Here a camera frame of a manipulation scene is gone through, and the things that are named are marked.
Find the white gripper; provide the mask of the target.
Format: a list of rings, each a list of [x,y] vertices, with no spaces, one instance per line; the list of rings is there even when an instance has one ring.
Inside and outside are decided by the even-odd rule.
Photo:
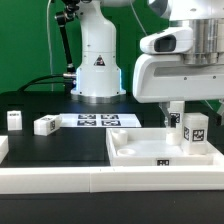
[[[188,66],[178,54],[142,54],[134,68],[133,95],[140,103],[160,102],[167,127],[172,126],[169,101],[221,99],[217,113],[224,125],[224,59],[214,65]]]

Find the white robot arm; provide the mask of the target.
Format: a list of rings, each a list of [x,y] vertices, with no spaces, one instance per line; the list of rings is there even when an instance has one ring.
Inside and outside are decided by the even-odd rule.
[[[92,0],[79,4],[82,63],[76,72],[76,99],[98,103],[123,95],[116,64],[116,28],[103,6],[134,0]],[[169,27],[140,41],[142,55],[132,93],[141,103],[224,99],[224,0],[147,0]]]

